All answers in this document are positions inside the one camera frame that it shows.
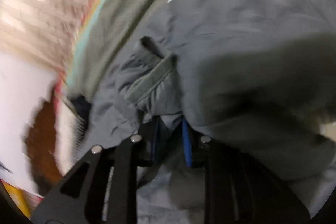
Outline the beige leaf pattern curtain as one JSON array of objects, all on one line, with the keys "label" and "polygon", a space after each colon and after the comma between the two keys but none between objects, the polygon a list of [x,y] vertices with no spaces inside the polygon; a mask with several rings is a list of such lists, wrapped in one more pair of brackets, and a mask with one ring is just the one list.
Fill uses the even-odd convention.
[{"label": "beige leaf pattern curtain", "polygon": [[1,0],[1,51],[61,69],[91,0]]}]

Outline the grey puffer jacket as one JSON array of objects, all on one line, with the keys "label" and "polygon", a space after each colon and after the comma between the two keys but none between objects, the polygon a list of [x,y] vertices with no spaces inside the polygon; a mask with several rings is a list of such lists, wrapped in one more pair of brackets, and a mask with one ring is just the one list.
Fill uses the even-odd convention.
[{"label": "grey puffer jacket", "polygon": [[305,118],[334,104],[335,0],[172,0],[110,62],[82,151],[185,118],[255,155],[315,216],[335,189],[335,143]]}]

